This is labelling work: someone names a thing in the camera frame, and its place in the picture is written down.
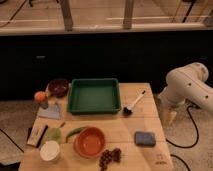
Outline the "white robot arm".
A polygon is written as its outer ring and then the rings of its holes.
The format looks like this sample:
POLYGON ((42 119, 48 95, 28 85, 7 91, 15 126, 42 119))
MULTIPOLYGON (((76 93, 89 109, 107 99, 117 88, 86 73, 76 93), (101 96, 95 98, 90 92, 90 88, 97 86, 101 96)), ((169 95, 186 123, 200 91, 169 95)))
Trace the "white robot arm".
POLYGON ((178 67, 166 75, 167 86, 158 95, 162 111, 160 114, 163 126, 169 126, 176 117, 175 108, 189 100, 209 114, 213 114, 213 87, 205 81, 209 77, 207 67, 194 62, 178 67))

